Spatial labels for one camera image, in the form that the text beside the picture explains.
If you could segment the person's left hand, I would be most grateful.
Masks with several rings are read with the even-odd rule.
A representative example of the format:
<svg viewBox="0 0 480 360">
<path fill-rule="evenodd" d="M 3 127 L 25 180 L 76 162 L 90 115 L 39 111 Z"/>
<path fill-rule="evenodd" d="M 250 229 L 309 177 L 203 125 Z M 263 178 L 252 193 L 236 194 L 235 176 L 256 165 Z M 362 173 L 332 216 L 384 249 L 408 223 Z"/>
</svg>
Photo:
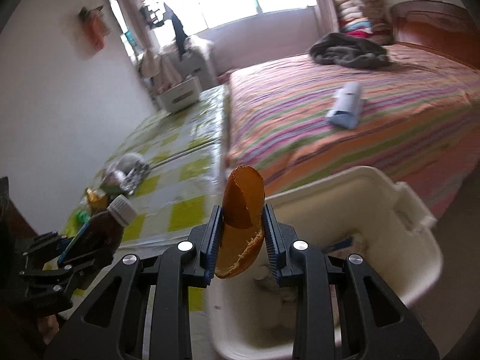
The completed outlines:
<svg viewBox="0 0 480 360">
<path fill-rule="evenodd" d="M 41 334 L 42 341 L 49 345 L 59 332 L 59 322 L 56 316 L 49 315 L 38 320 L 38 331 Z"/>
</svg>

